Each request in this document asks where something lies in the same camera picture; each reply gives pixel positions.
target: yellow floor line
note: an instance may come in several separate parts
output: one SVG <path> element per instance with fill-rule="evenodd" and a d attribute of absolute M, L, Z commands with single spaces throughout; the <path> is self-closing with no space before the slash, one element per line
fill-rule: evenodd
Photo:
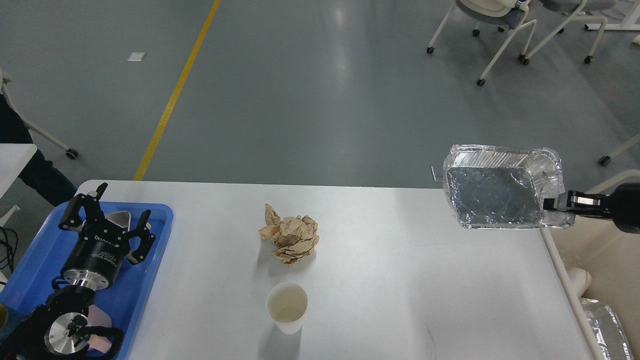
<path fill-rule="evenodd" d="M 191 71 L 191 66 L 193 66 L 193 62 L 196 60 L 196 56 L 198 56 L 198 52 L 200 51 L 200 46 L 202 45 L 202 41 L 204 40 L 204 36 L 207 34 L 207 30 L 209 30 L 209 25 L 211 25 L 211 21 L 213 20 L 213 15 L 216 14 L 216 10 L 218 9 L 218 5 L 220 4 L 220 0 L 215 0 L 213 5 L 211 5 L 211 9 L 209 10 L 209 14 L 207 15 L 207 19 L 202 24 L 202 29 L 200 29 L 200 33 L 198 34 L 198 38 L 196 39 L 195 44 L 193 44 L 193 48 L 191 49 L 191 53 L 189 54 L 189 58 L 187 62 L 184 64 L 184 68 L 182 68 L 182 73 L 178 78 L 178 82 L 175 84 L 173 88 L 173 92 L 171 93 L 171 97 L 169 98 L 169 102 L 164 108 L 164 112 L 162 117 L 160 118 L 160 122 L 158 122 L 158 126 L 156 127 L 156 131 L 154 131 L 154 135 L 151 137 L 151 141 L 147 146 L 147 150 L 145 151 L 145 155 L 142 157 L 140 164 L 138 165 L 138 169 L 136 170 L 136 175 L 133 177 L 134 180 L 142 180 L 145 176 L 145 172 L 147 172 L 147 168 L 149 163 L 151 162 L 151 158 L 156 151 L 156 147 L 160 142 L 160 138 L 162 138 L 162 133 L 164 133 L 164 128 L 166 127 L 166 123 L 169 122 L 169 117 L 171 117 L 171 112 L 173 111 L 173 107 L 175 106 L 176 101 L 178 101 L 178 97 L 180 97 L 180 92 L 182 91 L 182 87 L 184 86 L 184 82 L 187 81 L 187 77 L 189 76 L 189 71 Z"/>

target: paper cup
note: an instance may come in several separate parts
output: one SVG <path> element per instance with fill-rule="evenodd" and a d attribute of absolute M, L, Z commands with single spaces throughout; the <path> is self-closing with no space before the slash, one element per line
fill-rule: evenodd
<path fill-rule="evenodd" d="M 265 305 L 267 314 L 282 332 L 295 334 L 307 311 L 307 293 L 300 285 L 283 282 L 269 292 Z"/>

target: foil container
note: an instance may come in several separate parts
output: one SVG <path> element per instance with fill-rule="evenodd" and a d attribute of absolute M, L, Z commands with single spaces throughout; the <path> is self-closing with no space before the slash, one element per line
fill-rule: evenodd
<path fill-rule="evenodd" d="M 575 215 L 542 209 L 564 192 L 560 157 L 552 149 L 453 145 L 444 191 L 458 222 L 469 229 L 565 228 Z"/>
<path fill-rule="evenodd" d="M 580 299 L 580 304 L 605 360 L 633 360 L 625 331 L 611 306 L 585 298 Z"/>

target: crumpled paper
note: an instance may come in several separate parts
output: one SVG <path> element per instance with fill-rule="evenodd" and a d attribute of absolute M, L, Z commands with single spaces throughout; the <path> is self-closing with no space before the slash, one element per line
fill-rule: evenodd
<path fill-rule="evenodd" d="M 258 233 L 263 240 L 271 238 L 273 245 L 276 245 L 277 249 L 272 254 L 287 266 L 297 264 L 305 256 L 311 255 L 320 240 L 317 222 L 307 215 L 281 219 L 271 205 L 265 204 L 264 207 L 267 226 L 258 230 Z"/>

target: person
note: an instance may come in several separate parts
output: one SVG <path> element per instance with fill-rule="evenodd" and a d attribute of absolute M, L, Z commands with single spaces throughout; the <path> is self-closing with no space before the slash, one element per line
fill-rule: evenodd
<path fill-rule="evenodd" d="M 9 106 L 4 94 L 0 94 L 0 143 L 33 143 L 29 129 L 20 115 Z M 69 201 L 77 191 L 40 150 L 36 151 L 18 177 L 53 206 Z"/>

